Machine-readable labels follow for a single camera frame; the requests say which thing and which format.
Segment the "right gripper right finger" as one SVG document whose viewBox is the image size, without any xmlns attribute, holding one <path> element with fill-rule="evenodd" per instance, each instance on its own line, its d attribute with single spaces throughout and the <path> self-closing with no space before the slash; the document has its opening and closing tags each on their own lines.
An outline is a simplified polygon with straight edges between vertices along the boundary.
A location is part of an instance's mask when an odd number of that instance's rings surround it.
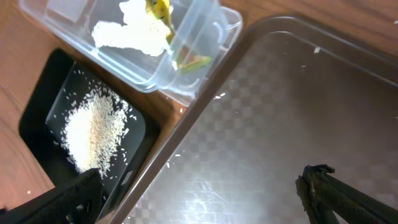
<svg viewBox="0 0 398 224">
<path fill-rule="evenodd" d="M 397 223 L 397 210 L 331 176 L 335 169 L 306 166 L 295 181 L 297 195 L 311 224 Z"/>
</svg>

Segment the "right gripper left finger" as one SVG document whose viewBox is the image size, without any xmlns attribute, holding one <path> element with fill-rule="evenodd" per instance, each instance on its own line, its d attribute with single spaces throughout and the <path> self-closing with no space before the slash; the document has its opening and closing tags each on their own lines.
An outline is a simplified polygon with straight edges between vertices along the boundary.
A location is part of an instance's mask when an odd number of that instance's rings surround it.
<svg viewBox="0 0 398 224">
<path fill-rule="evenodd" d="M 6 212 L 1 223 L 95 223 L 102 209 L 103 186 L 98 169 Z"/>
</svg>

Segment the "white rice pile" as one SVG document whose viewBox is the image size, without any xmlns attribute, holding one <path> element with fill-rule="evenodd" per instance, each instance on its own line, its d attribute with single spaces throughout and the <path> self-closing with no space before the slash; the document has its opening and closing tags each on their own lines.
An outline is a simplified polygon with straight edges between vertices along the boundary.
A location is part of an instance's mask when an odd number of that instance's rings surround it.
<svg viewBox="0 0 398 224">
<path fill-rule="evenodd" d="M 137 121 L 135 109 L 92 74 L 74 68 L 50 108 L 45 124 L 67 161 L 83 173 L 99 170 L 102 179 L 117 179 L 116 163 L 127 164 L 123 139 Z"/>
</svg>

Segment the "brown serving tray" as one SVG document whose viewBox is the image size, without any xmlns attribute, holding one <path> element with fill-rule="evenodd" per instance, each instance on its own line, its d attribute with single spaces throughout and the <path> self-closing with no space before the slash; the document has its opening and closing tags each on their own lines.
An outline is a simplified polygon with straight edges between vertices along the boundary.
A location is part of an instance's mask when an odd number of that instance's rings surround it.
<svg viewBox="0 0 398 224">
<path fill-rule="evenodd" d="M 112 223 L 307 223 L 307 165 L 397 206 L 397 58 L 309 19 L 251 25 Z"/>
</svg>

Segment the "yellow green snack wrapper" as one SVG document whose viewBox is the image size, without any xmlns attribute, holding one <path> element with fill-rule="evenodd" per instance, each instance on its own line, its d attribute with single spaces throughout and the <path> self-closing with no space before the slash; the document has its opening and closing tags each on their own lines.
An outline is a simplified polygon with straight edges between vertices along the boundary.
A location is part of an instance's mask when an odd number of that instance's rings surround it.
<svg viewBox="0 0 398 224">
<path fill-rule="evenodd" d="M 170 31 L 166 35 L 166 41 L 171 46 L 176 36 L 176 30 L 172 24 L 172 6 L 169 0 L 146 0 L 146 13 L 156 20 L 161 21 Z M 183 44 L 174 56 L 177 68 L 183 72 L 192 72 L 207 66 L 212 62 L 212 58 L 195 53 L 189 46 Z"/>
</svg>

